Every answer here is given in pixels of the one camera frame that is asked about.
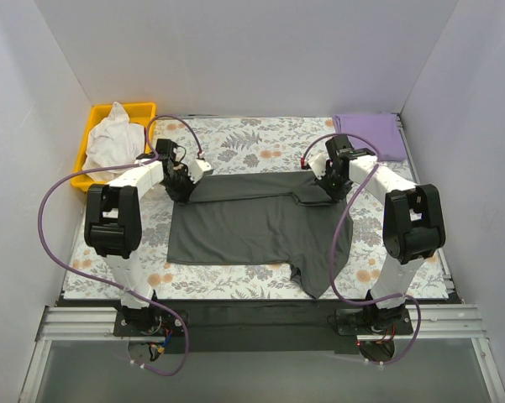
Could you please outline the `dark grey t shirt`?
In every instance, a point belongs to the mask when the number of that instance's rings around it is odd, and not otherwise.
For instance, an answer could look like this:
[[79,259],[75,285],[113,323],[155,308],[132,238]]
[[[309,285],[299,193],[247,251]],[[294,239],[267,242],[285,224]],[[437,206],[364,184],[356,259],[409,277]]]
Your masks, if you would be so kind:
[[349,260],[353,221],[334,232],[346,200],[334,203],[311,172],[214,175],[186,204],[173,207],[167,259],[194,265],[287,263],[291,278],[312,298],[330,287]]

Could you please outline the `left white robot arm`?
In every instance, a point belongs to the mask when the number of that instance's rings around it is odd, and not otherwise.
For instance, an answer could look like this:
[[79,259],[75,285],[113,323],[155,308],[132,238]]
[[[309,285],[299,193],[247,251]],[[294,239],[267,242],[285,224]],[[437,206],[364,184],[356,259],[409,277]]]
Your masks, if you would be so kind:
[[174,202],[187,203],[200,180],[213,173],[203,157],[182,163],[176,156],[178,148],[172,140],[159,139],[155,152],[138,155],[135,167],[87,191],[85,243],[103,258],[113,282],[123,287],[120,311],[125,323],[145,336],[160,330],[162,314],[152,305],[156,293],[139,258],[140,201],[154,186],[162,185]]

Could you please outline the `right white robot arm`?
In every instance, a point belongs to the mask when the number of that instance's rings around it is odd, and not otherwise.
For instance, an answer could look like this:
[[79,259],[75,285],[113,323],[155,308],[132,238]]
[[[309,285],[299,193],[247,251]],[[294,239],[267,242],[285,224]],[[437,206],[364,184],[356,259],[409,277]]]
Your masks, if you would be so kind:
[[335,314],[340,327],[373,333],[393,330],[407,320],[406,302],[423,262],[445,245],[445,225],[439,190],[402,178],[382,165],[385,155],[371,141],[361,149],[352,146],[356,136],[332,133],[322,137],[326,150],[300,160],[315,182],[335,202],[347,202],[334,232],[339,234],[350,208],[361,191],[368,191],[383,205],[382,241],[387,256],[376,283],[363,301],[345,299],[347,308]]

